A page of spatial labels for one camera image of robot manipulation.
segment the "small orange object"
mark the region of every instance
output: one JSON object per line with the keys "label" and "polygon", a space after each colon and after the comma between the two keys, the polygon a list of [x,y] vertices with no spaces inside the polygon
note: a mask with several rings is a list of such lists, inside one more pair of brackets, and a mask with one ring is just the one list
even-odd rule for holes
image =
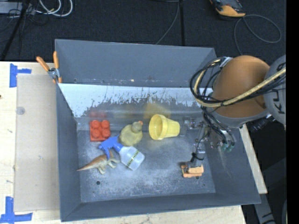
{"label": "small orange object", "polygon": [[201,165],[201,167],[190,168],[187,172],[185,172],[184,168],[186,167],[187,165],[181,165],[183,177],[200,177],[204,172],[203,165]]}
{"label": "small orange object", "polygon": [[110,123],[108,120],[98,121],[96,119],[89,122],[90,141],[101,142],[110,137]]}

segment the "red lego brick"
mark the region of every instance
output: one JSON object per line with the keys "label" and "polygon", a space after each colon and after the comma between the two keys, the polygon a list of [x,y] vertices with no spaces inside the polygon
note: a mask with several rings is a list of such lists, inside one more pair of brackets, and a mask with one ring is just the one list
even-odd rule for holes
{"label": "red lego brick", "polygon": [[98,121],[96,119],[89,122],[90,141],[101,142],[110,137],[110,123],[108,120]]}

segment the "blue spray nozzle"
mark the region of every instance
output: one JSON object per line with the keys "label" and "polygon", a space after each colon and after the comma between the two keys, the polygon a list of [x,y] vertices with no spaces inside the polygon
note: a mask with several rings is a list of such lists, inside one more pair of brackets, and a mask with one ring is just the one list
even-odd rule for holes
{"label": "blue spray nozzle", "polygon": [[118,140],[118,135],[115,137],[108,138],[107,140],[103,141],[99,145],[99,149],[105,152],[108,160],[110,159],[109,149],[114,148],[116,152],[119,152],[123,147],[123,145],[120,144],[117,140]]}

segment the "yellow cup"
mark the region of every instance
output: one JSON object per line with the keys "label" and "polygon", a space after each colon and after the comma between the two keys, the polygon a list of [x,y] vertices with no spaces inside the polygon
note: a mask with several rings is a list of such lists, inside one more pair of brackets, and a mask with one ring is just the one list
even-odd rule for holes
{"label": "yellow cup", "polygon": [[149,135],[153,140],[176,137],[179,134],[179,129],[178,122],[161,114],[155,114],[149,121]]}

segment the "bin floor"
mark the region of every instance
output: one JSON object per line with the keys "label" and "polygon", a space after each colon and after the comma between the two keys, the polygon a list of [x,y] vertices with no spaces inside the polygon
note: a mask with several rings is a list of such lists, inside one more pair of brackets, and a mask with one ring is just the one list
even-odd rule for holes
{"label": "bin floor", "polygon": [[[149,196],[214,193],[215,187],[208,159],[204,159],[204,173],[199,178],[183,178],[180,163],[189,161],[196,149],[194,139],[199,130],[188,130],[184,137],[152,140],[148,133],[135,147],[145,155],[140,167],[132,171],[121,162],[116,168],[107,166],[105,174],[98,169],[80,171],[81,201],[127,199]],[[78,157],[80,167],[103,154],[99,142],[90,142],[89,131],[78,130]],[[114,157],[120,160],[114,150]]]}

